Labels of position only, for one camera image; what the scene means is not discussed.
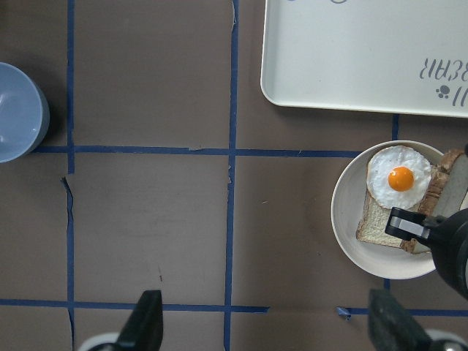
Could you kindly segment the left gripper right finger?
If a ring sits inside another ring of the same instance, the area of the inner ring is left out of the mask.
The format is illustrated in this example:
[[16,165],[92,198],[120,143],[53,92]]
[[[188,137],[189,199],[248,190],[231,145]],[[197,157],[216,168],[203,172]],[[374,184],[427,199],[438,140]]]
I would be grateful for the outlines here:
[[432,339],[388,290],[370,290],[368,334],[375,350],[428,350]]

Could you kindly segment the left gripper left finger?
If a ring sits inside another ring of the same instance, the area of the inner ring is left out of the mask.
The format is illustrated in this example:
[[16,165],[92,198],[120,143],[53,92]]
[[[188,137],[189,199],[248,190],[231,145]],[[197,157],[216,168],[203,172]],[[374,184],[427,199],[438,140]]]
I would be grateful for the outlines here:
[[162,293],[160,290],[146,290],[122,328],[116,344],[118,350],[157,351],[162,340]]

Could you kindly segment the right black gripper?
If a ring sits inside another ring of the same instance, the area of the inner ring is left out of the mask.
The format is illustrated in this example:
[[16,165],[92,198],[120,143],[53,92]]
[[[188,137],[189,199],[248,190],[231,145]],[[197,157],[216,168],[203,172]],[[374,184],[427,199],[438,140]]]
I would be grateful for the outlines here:
[[437,273],[456,292],[467,292],[467,209],[450,217],[392,207],[385,233],[402,240],[427,239]]

